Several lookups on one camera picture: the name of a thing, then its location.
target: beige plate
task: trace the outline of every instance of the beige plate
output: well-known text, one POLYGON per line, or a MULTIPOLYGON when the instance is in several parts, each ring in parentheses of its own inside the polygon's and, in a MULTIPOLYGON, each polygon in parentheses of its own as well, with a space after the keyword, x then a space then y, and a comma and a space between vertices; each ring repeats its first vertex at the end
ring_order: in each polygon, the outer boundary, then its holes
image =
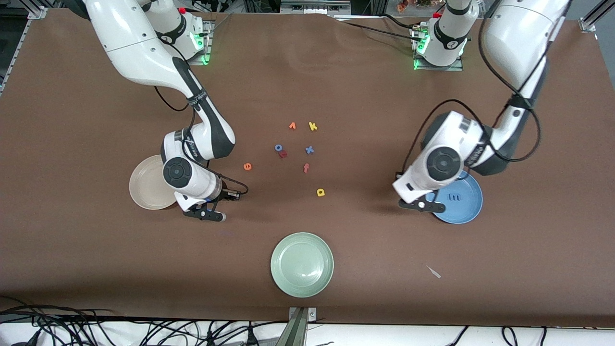
POLYGON ((167 185, 162 176, 162 158, 160 155, 146 158, 130 176, 130 197, 140 207, 149 210, 166 208, 175 203, 173 189, 167 185))

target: green led light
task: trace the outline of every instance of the green led light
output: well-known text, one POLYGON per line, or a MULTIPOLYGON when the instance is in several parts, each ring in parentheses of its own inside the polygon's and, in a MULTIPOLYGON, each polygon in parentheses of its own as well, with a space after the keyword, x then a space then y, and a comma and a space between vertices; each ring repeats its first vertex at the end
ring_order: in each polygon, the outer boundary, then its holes
POLYGON ((425 54, 425 50, 427 49, 427 45, 429 44, 429 36, 425 37, 425 40, 421 40, 421 42, 423 42, 423 44, 420 44, 418 46, 418 49, 416 50, 419 54, 425 54))
POLYGON ((198 42, 196 41, 197 38, 199 38, 199 35, 192 34, 190 35, 190 38, 192 39, 192 44, 194 44, 194 48, 200 50, 203 46, 203 43, 202 43, 203 41, 200 41, 200 40, 198 42))

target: metal clamp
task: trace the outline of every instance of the metal clamp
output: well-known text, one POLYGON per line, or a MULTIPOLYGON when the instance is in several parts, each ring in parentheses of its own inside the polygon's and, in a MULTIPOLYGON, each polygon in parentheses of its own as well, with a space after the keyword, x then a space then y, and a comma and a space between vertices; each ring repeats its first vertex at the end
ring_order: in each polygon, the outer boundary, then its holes
POLYGON ((601 0, 585 17, 579 19, 579 26, 584 33, 596 31, 595 24, 602 19, 615 5, 615 0, 601 0))

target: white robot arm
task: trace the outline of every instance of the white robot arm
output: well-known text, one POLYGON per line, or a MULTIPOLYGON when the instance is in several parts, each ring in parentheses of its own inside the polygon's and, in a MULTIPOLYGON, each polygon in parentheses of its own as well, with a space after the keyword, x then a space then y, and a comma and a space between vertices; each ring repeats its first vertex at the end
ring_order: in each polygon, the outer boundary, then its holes
MULTIPOLYGON (((180 14, 172 0, 81 1, 76 6, 92 22, 105 52, 123 77, 180 91, 202 120, 167 134, 161 147, 165 164, 161 173, 175 190, 184 213, 219 198, 222 181, 203 165, 230 154, 235 135, 182 57, 190 58, 203 48, 202 40, 196 39, 202 32, 202 20, 180 14)), ((212 217, 224 219, 221 213, 212 217)))
POLYGON ((485 33, 485 46, 522 98, 511 97, 501 125, 494 129, 455 111, 438 116, 427 129, 423 151, 393 183, 404 202, 414 204, 425 194, 447 186, 464 166, 481 175, 506 168, 508 160, 500 156, 511 158, 515 152, 528 106, 533 107, 547 73, 544 52, 557 36, 567 8, 568 0, 501 1, 485 33))
POLYGON ((447 0, 442 16, 427 22, 429 35, 417 53, 432 65, 451 65, 461 55, 476 18, 476 0, 447 0))

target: white floor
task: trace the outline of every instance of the white floor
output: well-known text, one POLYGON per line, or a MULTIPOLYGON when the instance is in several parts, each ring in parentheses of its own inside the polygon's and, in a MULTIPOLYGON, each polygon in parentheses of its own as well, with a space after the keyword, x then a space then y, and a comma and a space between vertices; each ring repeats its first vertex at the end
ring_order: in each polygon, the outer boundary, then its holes
MULTIPOLYGON (((141 343, 148 331, 147 324, 132 324, 127 322, 105 322, 102 324, 105 331, 115 345, 137 346, 141 343)), ((236 327, 245 326, 245 322, 237 322, 228 326, 226 331, 236 327)), ((207 333, 209 322, 199 322, 199 333, 204 336, 207 333)), ((285 324, 270 324, 254 329, 259 340, 277 338, 284 330, 285 324)), ((457 326, 382 326, 382 325, 356 325, 356 324, 311 324, 307 332, 306 346, 322 346, 330 343, 331 346, 361 346, 361 345, 386 345, 386 346, 447 346, 450 345, 461 331, 457 326)), ((10 346, 17 342, 26 342, 37 330, 29 323, 5 323, 0 325, 0 346, 10 346)), ((514 328, 517 335, 518 346, 538 346, 542 334, 541 328, 514 328)), ((187 332, 197 334, 197 327, 190 325, 187 332)), ((160 340, 167 336, 170 331, 156 334, 147 344, 157 345, 160 340)), ((98 345, 108 346, 110 342, 104 335, 94 328, 98 345)), ((52 346, 50 336, 42 336, 38 346, 52 346)), ((66 332, 58 332, 58 335, 66 342, 69 341, 66 332)), ((245 342, 247 333, 238 335, 229 340, 224 346, 237 345, 236 342, 245 342)), ((174 337, 165 341, 162 345, 195 345, 197 340, 188 337, 174 337)), ((506 346, 501 335, 501 328, 497 327, 470 327, 463 335, 458 346, 482 346, 502 345, 506 346)), ((592 330, 592 329, 563 329, 549 328, 544 346, 613 346, 615 345, 615 331, 592 330)))

